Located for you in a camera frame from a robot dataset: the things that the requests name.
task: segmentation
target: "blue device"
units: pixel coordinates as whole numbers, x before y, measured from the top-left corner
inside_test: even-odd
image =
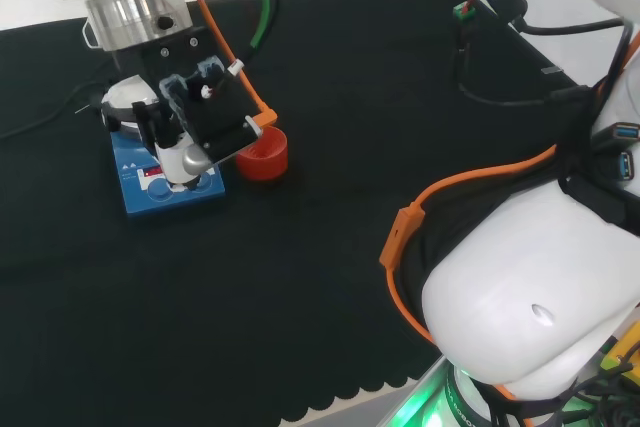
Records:
[[[140,140],[112,132],[111,143],[128,215],[149,214],[224,195],[217,166],[201,175],[194,190],[171,187],[158,161]]]

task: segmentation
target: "orange cable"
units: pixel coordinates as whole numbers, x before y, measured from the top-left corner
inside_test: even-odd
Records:
[[[624,64],[623,64],[624,66],[626,66],[629,63],[629,61],[634,56],[634,54],[638,51],[639,48],[640,48],[640,32],[636,34],[636,36],[631,41],[631,44],[629,44],[629,51],[627,52],[627,55],[624,58]]]
[[[515,164],[507,164],[507,165],[498,165],[496,167],[486,167],[484,169],[476,169],[470,170],[468,172],[462,172],[460,174],[452,175],[451,177],[447,177],[446,179],[442,179],[436,182],[433,185],[427,187],[413,202],[412,205],[421,206],[429,197],[431,197],[436,192],[445,189],[451,185],[458,184],[460,182],[465,182],[467,180],[473,179],[481,179],[483,177],[493,177],[496,175],[505,175],[505,174],[517,174],[526,170],[530,167],[533,167],[536,164],[544,162],[545,160],[550,159],[556,153],[556,146],[553,145],[545,150],[542,154],[537,155],[529,160],[524,160],[522,162],[516,162]]]
[[[216,40],[222,47],[222,50],[224,51],[225,55],[229,59],[229,62],[234,62],[236,60],[236,57],[233,54],[231,47],[229,47],[229,44],[227,43],[224,36],[222,35],[222,32],[220,31],[218,24],[216,24],[216,21],[213,18],[213,15],[211,14],[211,10],[209,9],[209,6],[204,0],[197,0],[197,1],[198,1],[198,6],[202,11],[202,15],[204,16],[204,20],[207,22],[207,25],[209,26],[209,28],[213,31],[213,34],[215,35]],[[251,82],[249,82],[249,79],[247,78],[245,73],[241,71],[239,76],[240,76],[240,80],[242,81],[242,85],[244,86],[246,91],[249,93],[249,95],[255,102],[260,112],[264,113],[264,112],[271,111],[271,108],[260,98],[256,90],[253,88],[253,85],[251,85]]]

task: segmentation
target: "usb port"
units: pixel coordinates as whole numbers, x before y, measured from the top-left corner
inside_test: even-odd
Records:
[[[640,137],[640,130],[632,125],[618,124],[613,132],[613,135],[618,139],[638,139]]]
[[[629,152],[620,154],[620,180],[633,179],[633,158]]]

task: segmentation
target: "black cloth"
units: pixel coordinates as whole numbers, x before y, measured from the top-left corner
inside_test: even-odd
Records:
[[[256,1],[211,2],[237,50]],[[289,138],[275,185],[230,162],[224,198],[131,220],[81,99],[1,143],[2,424],[275,426],[420,377],[439,354],[378,265],[398,209],[445,176],[538,154],[574,114],[477,105],[452,86],[462,1],[282,0],[248,68]],[[478,15],[467,87],[511,100],[571,85]],[[111,75],[81,26],[0,32],[1,129]]]

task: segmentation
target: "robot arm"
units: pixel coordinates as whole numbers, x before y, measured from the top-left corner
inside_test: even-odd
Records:
[[[195,188],[212,164],[260,137],[260,127],[235,106],[210,109],[210,96],[193,94],[219,86],[226,74],[218,46],[201,35],[206,29],[193,27],[185,0],[86,0],[86,6],[99,47],[113,53],[121,74],[100,106],[105,124],[138,135],[171,185]]]

